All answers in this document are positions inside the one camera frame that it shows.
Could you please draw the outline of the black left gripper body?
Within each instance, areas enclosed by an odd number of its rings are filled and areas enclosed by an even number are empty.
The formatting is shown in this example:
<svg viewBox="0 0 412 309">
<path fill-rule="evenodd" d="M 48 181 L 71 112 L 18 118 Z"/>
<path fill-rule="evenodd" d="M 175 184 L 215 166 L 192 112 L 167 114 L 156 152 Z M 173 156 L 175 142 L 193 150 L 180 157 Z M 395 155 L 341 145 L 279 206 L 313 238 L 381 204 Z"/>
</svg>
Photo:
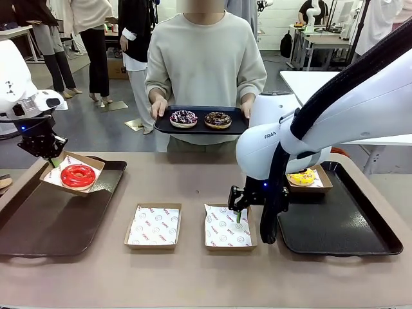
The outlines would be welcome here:
<svg viewBox="0 0 412 309">
<path fill-rule="evenodd" d="M 13 120 L 12 123 L 20 133 L 19 144 L 40 144 L 55 141 L 53 126 L 55 121 L 52 115 L 40 115 L 32 118 Z"/>
</svg>

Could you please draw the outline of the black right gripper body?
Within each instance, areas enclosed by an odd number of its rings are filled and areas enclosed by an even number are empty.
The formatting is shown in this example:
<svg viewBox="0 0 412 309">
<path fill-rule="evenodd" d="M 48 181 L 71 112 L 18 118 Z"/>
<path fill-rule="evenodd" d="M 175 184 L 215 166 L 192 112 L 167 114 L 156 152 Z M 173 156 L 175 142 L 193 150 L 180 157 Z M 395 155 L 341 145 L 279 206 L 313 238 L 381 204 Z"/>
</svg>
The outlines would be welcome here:
<svg viewBox="0 0 412 309">
<path fill-rule="evenodd" d="M 243 201 L 246 206 L 266 205 L 273 206 L 274 186 L 269 180 L 256 180 L 247 176 L 243 188 Z"/>
</svg>

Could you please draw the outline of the person's left hand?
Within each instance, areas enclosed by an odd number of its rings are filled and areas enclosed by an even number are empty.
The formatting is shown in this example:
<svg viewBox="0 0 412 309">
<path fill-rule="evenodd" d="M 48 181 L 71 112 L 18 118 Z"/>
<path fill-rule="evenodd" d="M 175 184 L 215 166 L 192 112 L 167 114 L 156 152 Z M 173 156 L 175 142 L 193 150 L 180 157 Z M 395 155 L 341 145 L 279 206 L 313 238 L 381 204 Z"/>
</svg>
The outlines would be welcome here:
<svg viewBox="0 0 412 309">
<path fill-rule="evenodd" d="M 254 99 L 246 100 L 241 103 L 241 111 L 246 119 L 250 119 Z"/>
</svg>

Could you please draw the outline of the person's right hand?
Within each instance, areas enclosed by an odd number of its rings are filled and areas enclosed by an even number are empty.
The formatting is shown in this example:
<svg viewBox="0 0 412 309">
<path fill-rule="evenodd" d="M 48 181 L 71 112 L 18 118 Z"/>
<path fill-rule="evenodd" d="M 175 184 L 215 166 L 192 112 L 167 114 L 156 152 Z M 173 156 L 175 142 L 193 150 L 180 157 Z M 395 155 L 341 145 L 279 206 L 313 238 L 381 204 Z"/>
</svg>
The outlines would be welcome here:
<svg viewBox="0 0 412 309">
<path fill-rule="evenodd" d="M 160 97 L 156 99 L 151 106 L 151 116 L 154 120 L 159 117 L 163 117 L 166 108 L 168 107 L 168 102 L 166 99 Z"/>
</svg>

